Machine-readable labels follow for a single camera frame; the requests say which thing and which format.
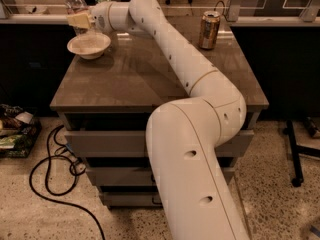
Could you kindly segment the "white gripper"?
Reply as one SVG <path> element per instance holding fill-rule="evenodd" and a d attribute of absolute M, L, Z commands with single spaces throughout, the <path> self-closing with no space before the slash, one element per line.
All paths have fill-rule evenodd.
<path fill-rule="evenodd" d="M 111 8 L 111 2 L 101 2 L 89 8 L 89 12 L 79 12 L 76 14 L 69 14 L 67 16 L 67 22 L 72 27 L 81 29 L 90 29 L 94 26 L 105 34 L 113 32 L 109 20 L 109 11 Z"/>

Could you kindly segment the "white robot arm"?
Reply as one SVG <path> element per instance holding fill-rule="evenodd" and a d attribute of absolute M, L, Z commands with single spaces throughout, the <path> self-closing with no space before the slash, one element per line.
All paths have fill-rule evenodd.
<path fill-rule="evenodd" d="M 154 38 L 188 96 L 148 119 L 146 146 L 174 240 L 250 240 L 216 158 L 246 118 L 238 88 L 166 19 L 157 0 L 101 2 L 67 18 Z"/>

